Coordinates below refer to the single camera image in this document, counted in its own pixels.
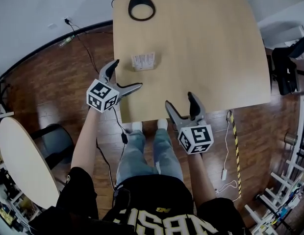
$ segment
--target hazard tape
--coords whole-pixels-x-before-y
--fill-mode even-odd
[[[234,115],[232,114],[231,111],[227,113],[227,116],[230,116],[230,121],[232,124],[232,130],[234,133],[235,137],[235,145],[236,145],[236,163],[237,163],[237,177],[238,177],[238,194],[239,197],[241,198],[241,178],[240,178],[240,165],[239,165],[239,147],[238,147],[238,136],[237,136],[237,130],[236,130],[236,125],[235,125],[235,120],[234,120]]]

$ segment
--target black ring-shaped base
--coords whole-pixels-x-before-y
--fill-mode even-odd
[[[143,18],[143,19],[134,17],[132,14],[132,10],[134,9],[134,7],[136,7],[137,5],[140,5],[140,4],[145,4],[145,5],[149,6],[153,11],[152,15],[150,15],[147,18]],[[129,7],[128,7],[129,16],[136,21],[142,22],[142,21],[150,20],[152,17],[154,17],[155,11],[156,11],[156,9],[155,9],[155,6],[154,6],[154,3],[152,2],[152,0],[130,0],[130,2],[129,2]]]

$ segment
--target person's leg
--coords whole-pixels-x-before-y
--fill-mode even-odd
[[[157,122],[158,130],[153,143],[153,158],[159,174],[172,176],[183,181],[180,163],[173,151],[171,139],[167,133],[167,120]]]
[[[118,165],[117,185],[127,178],[154,174],[153,168],[147,165],[143,156],[146,138],[142,133],[142,127],[140,130],[138,123],[134,123],[134,126],[136,128],[133,128],[133,132],[128,136],[128,144]]]

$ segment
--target wooden table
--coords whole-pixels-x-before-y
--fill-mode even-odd
[[[12,117],[0,122],[0,152],[10,176],[31,201],[45,209],[56,205],[54,176],[28,132]]]
[[[129,17],[129,0],[114,1],[117,82],[143,83],[122,100],[123,122],[168,118],[166,100],[189,115],[188,91],[207,112],[270,101],[266,54],[247,0],[152,1],[156,14],[146,22]],[[134,72],[131,56],[151,51],[156,69]]]

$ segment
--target round table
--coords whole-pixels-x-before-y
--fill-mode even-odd
[[[54,176],[33,139],[12,117],[0,122],[0,152],[10,176],[31,201],[45,209],[56,205]]]

